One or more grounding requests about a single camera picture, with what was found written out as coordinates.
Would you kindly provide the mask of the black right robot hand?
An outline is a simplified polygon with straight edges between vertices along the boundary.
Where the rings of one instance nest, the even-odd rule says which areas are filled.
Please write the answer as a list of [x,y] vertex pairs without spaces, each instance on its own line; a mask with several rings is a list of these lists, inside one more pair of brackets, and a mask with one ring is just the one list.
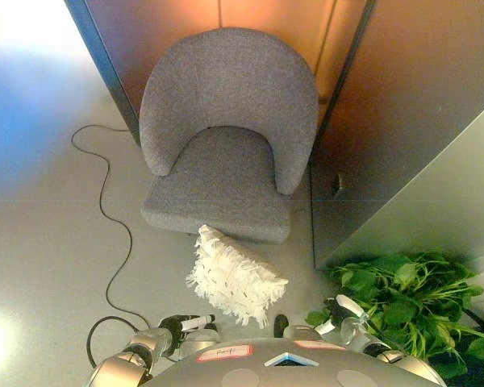
[[359,323],[364,323],[369,318],[359,304],[343,294],[338,294],[334,298],[327,298],[324,305],[328,308],[329,318],[315,328],[321,335],[340,328],[342,322],[347,318],[356,318]]

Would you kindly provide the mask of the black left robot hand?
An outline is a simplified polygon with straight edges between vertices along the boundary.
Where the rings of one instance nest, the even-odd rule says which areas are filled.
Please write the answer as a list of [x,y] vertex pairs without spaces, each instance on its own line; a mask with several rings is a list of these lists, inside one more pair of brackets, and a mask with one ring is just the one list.
[[163,318],[158,327],[165,328],[173,335],[177,335],[178,333],[203,329],[207,324],[213,323],[214,321],[215,316],[213,314],[175,314],[170,317]]

